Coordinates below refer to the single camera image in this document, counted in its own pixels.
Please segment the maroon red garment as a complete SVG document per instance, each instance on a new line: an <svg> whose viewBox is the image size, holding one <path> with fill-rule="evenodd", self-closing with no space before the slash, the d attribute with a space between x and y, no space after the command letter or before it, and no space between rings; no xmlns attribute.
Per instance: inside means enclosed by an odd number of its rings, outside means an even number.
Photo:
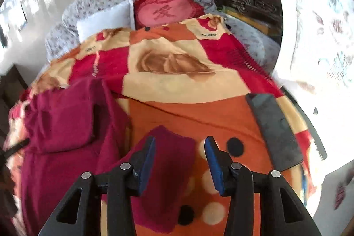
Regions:
<svg viewBox="0 0 354 236"><path fill-rule="evenodd" d="M26 108L29 144L21 175L21 205L28 235L37 235L70 186L86 172L109 172L128 160L129 118L99 78L36 95ZM134 198L136 224L159 233L174 230L191 177L196 143L157 126L149 131L156 154L148 186Z"/></svg>

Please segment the black flat case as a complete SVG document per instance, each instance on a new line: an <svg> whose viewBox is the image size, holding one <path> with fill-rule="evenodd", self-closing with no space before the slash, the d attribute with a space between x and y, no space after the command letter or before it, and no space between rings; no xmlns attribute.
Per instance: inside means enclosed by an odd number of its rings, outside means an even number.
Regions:
<svg viewBox="0 0 354 236"><path fill-rule="evenodd" d="M282 172L304 159L284 113L269 93L249 93L245 97L266 143L273 167Z"/></svg>

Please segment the red orange patterned blanket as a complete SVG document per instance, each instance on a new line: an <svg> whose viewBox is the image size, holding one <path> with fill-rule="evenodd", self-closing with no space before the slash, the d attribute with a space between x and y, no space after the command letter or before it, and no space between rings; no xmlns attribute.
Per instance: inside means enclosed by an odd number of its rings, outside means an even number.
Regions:
<svg viewBox="0 0 354 236"><path fill-rule="evenodd" d="M251 171L273 169L266 143L245 97L269 93L284 113L304 159L311 134L291 100L253 60L219 15L207 14L159 27L102 30L86 39L36 79L9 115L7 143L28 139L25 113L45 91L67 89L75 81L102 79L129 118L125 146L140 148L149 131L164 126L196 143L191 177L182 197L178 222L170 233L136 224L138 235L222 235L229 199L214 188L204 142L218 147ZM25 148L11 161L15 194L21 203Z"/></svg>

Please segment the white floral cloth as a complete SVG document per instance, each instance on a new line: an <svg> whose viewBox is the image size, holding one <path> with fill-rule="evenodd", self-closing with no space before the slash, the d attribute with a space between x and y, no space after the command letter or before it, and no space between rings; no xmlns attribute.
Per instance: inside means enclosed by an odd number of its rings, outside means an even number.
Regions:
<svg viewBox="0 0 354 236"><path fill-rule="evenodd" d="M281 0L283 36L273 77L312 136L316 219L353 217L353 0Z"/></svg>

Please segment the dark wooden desk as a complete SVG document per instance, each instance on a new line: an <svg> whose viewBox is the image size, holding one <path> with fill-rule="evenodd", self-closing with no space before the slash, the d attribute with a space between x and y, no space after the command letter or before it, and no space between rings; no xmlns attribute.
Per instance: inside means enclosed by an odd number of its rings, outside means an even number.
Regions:
<svg viewBox="0 0 354 236"><path fill-rule="evenodd" d="M9 112L10 108L19 100L28 85L13 65L5 74L1 75L1 113Z"/></svg>

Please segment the white pillow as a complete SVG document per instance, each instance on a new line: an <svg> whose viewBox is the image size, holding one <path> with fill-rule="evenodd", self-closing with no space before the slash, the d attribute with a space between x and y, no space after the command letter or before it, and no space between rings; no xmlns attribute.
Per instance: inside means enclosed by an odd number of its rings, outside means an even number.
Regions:
<svg viewBox="0 0 354 236"><path fill-rule="evenodd" d="M84 42L90 36L103 29L128 27L135 30L133 0L125 0L118 5L98 11L76 23L79 42Z"/></svg>

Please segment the red heart cushion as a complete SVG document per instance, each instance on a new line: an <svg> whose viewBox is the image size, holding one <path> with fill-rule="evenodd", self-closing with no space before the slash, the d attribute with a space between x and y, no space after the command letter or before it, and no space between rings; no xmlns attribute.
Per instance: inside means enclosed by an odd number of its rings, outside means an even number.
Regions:
<svg viewBox="0 0 354 236"><path fill-rule="evenodd" d="M193 0L136 0L136 29L178 23L204 15L204 8Z"/></svg>

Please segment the floral bed sheet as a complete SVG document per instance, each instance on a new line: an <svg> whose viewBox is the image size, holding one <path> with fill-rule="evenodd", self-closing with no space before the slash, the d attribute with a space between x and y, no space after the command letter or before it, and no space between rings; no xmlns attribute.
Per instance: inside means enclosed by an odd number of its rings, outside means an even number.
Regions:
<svg viewBox="0 0 354 236"><path fill-rule="evenodd" d="M125 0L75 0L62 14L61 21L46 35L44 44L47 60L63 56L79 44L76 23L98 11L113 7ZM193 0L200 4L206 13L219 13L226 18L232 34L240 40L250 56L266 71L271 72L280 52L280 42L267 34L268 29L254 20L236 13L224 12L214 0Z"/></svg>

